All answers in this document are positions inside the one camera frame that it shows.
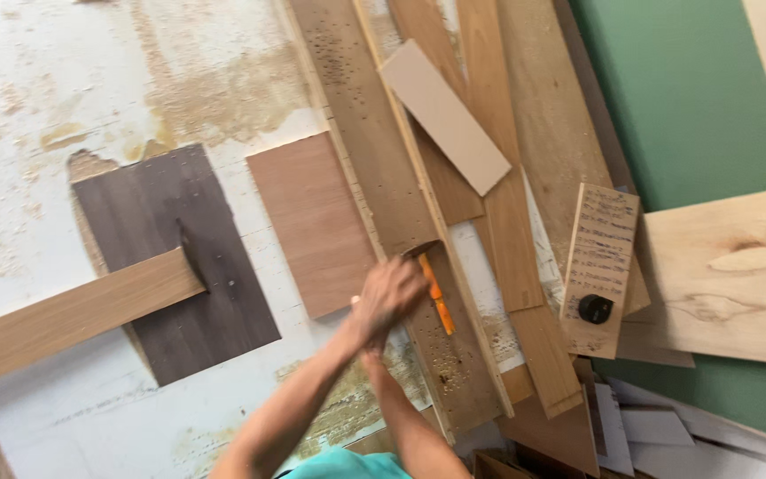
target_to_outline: hand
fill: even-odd
[[[385,346],[391,327],[418,304],[428,288],[416,261],[396,257],[375,266],[368,273],[359,300],[352,302],[350,321],[358,326],[363,343],[382,338]]]

